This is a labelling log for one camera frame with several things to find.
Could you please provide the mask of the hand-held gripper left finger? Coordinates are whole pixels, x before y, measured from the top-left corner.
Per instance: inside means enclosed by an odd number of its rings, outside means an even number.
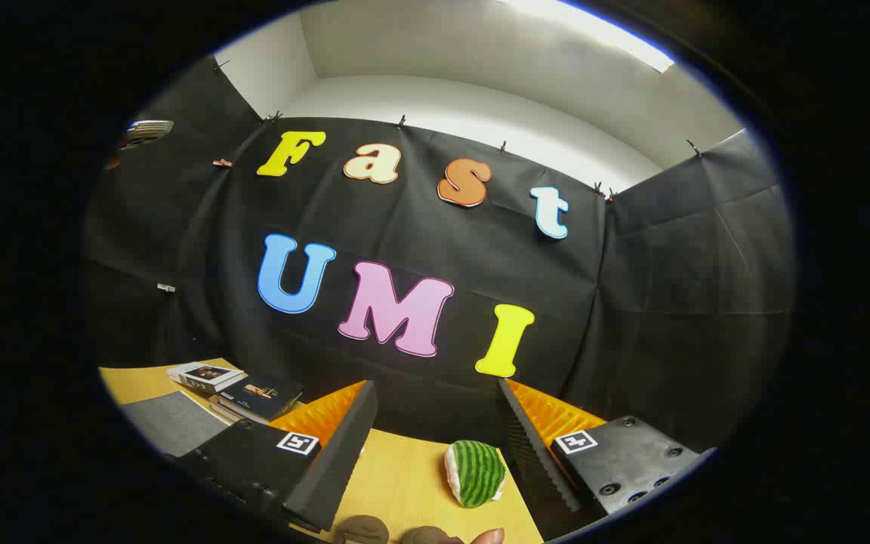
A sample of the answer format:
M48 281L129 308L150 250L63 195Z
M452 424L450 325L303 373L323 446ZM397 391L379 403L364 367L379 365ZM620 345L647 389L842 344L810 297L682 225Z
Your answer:
M177 467L275 527L329 531L377 411L375 382L360 380L268 424L234 423Z

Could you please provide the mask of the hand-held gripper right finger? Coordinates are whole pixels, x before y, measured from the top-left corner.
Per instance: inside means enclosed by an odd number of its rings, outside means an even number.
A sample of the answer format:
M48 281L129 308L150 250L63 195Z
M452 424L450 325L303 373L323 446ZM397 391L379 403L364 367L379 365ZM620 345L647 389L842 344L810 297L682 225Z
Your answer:
M704 396L680 383L573 386L558 398L513 379L498 409L518 483L545 539L631 510L716 444Z

